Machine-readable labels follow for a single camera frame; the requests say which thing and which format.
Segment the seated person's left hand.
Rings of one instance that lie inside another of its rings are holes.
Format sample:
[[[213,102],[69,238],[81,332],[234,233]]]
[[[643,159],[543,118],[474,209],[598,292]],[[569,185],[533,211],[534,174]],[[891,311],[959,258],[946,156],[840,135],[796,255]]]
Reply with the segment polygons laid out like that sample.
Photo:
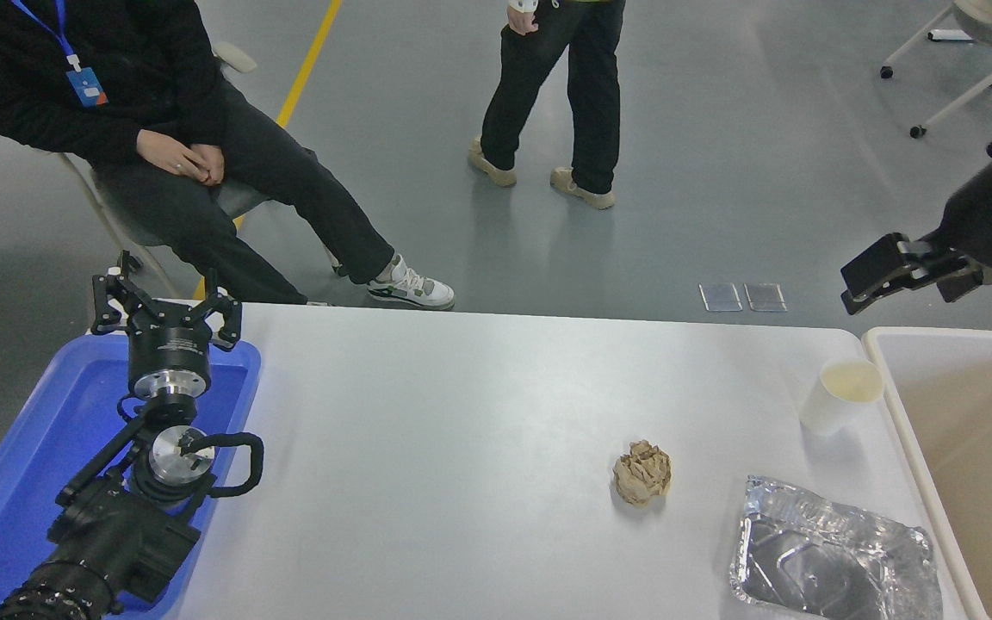
[[[205,187],[216,187],[225,176],[225,157],[219,146],[192,144],[189,146],[194,156],[190,161],[198,171],[197,180]]]

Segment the seated person's right hand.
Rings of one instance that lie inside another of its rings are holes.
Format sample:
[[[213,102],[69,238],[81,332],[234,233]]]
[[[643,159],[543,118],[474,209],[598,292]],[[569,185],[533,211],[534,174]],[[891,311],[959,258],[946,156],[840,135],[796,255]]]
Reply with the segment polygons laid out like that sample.
[[[135,151],[148,164],[176,176],[200,182],[208,177],[208,167],[198,154],[168,134],[141,129],[135,137]]]

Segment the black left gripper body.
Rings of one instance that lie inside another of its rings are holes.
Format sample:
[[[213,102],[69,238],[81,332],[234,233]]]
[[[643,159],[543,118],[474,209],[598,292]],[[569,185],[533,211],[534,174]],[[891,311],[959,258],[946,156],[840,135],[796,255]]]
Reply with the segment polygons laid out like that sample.
[[[140,381],[161,370],[184,370],[209,381],[208,325],[150,325],[127,329],[127,377]]]

